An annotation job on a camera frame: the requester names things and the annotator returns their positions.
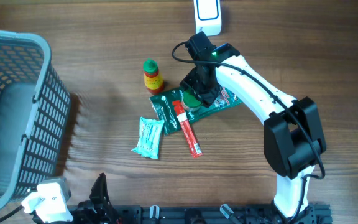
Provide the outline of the green 3M gloves packet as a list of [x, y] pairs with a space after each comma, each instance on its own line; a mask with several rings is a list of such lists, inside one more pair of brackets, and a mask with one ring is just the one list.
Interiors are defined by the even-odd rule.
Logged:
[[[182, 96], [183, 90], [178, 87], [150, 97], [152, 107], [157, 117], [159, 120], [164, 120], [165, 122], [163, 131], [166, 135], [181, 130], [181, 126], [177, 120], [176, 112], [172, 102], [175, 100], [181, 100]], [[242, 104], [242, 101], [237, 95], [235, 95], [230, 90], [223, 88], [219, 96], [215, 99], [214, 103], [209, 108], [201, 105], [199, 108], [186, 111], [186, 115], [189, 123], [193, 124], [219, 111], [233, 108], [240, 104]]]

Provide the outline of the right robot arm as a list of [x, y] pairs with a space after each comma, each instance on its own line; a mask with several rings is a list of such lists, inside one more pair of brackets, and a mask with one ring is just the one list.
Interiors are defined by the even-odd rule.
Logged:
[[180, 83], [184, 90], [208, 108], [226, 88], [262, 123], [264, 156], [278, 175], [274, 207], [286, 222], [297, 222], [308, 206], [309, 180], [326, 175], [321, 160], [326, 143], [315, 102], [308, 97], [297, 100], [275, 88], [230, 44], [182, 44], [191, 57], [187, 62], [195, 65]]

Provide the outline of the red white stick sachet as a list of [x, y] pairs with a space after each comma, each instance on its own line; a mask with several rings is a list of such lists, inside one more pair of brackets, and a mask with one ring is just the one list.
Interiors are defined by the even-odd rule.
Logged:
[[172, 105], [174, 107], [175, 113], [177, 115], [177, 120], [180, 123], [181, 129], [185, 136], [185, 139], [189, 145], [192, 158], [195, 159], [199, 156], [202, 156], [203, 153], [202, 153], [201, 148], [198, 144], [198, 140], [193, 133], [193, 130], [191, 128], [191, 125], [190, 125], [189, 120], [186, 115], [186, 111], [185, 111], [184, 107], [182, 106], [181, 101], [175, 100], [172, 102]]

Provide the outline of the red yellow sauce bottle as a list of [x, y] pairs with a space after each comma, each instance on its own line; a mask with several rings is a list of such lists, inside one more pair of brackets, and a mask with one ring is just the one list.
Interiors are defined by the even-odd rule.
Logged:
[[163, 91], [164, 82], [156, 61], [147, 59], [143, 64], [144, 84], [151, 94], [156, 95]]

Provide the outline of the green lid jar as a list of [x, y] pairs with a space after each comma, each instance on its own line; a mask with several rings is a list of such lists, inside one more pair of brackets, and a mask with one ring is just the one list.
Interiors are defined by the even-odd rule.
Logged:
[[183, 92], [181, 103], [185, 110], [191, 112], [197, 111], [202, 105], [188, 90]]

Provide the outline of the light green wipes packet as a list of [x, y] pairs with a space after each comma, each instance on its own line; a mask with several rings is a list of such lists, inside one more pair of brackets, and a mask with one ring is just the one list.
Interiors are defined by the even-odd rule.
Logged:
[[164, 121], [154, 119], [139, 119], [139, 140], [133, 152], [140, 154], [142, 157], [158, 159], [158, 150], [162, 134]]

